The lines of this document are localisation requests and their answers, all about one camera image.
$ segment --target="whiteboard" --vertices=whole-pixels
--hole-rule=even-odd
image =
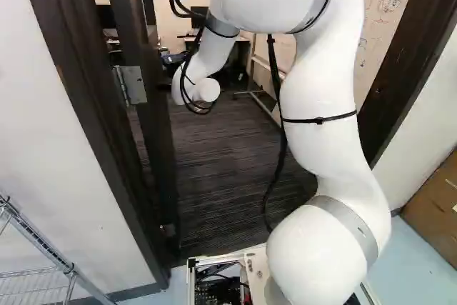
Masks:
[[[365,0],[365,23],[355,65],[354,95],[360,109],[375,79],[408,0]],[[275,50],[278,67],[288,72],[292,66],[296,45],[292,35],[276,34]],[[268,61],[266,35],[259,34],[255,55]]]

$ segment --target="floor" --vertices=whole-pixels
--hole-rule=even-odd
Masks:
[[[457,304],[457,271],[400,217],[393,219],[392,238],[368,275],[381,305]],[[170,288],[160,294],[119,305],[185,305],[186,267],[172,270]]]
[[[176,150],[181,257],[223,254],[266,241],[261,200],[279,151],[279,130],[249,96],[222,93],[208,116],[169,102]],[[139,123],[134,136],[144,166],[147,155]],[[276,223],[316,191],[314,175],[289,154],[268,203]]]

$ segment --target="door frame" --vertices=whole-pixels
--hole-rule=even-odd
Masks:
[[[159,90],[164,73],[159,52],[154,1],[110,2],[126,65],[141,67],[147,101],[135,105],[135,110],[141,125],[151,172],[154,175],[160,224],[167,236],[169,251],[179,255],[176,158],[168,99],[166,93]]]
[[[381,157],[427,82],[457,24],[457,0],[408,0],[358,114],[365,157]]]
[[[171,260],[150,202],[129,119],[109,68],[95,0],[31,0],[84,133],[157,285]]]

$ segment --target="wire shelf rack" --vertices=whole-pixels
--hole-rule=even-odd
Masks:
[[[69,279],[58,267],[0,273],[0,304],[67,305],[75,282],[76,275]]]
[[[0,305],[67,305],[76,282],[101,304],[116,305],[47,240],[12,204],[9,196],[0,192],[0,236],[8,225],[22,234],[54,266],[0,272]]]
[[[11,215],[7,211],[5,211],[4,206],[0,207],[0,236],[3,233],[3,230],[8,225],[10,218]]]

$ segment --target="light blue floor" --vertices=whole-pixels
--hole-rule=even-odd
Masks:
[[[457,305],[457,271],[399,217],[368,281],[382,305]],[[172,270],[167,291],[119,305],[186,305],[186,267]]]

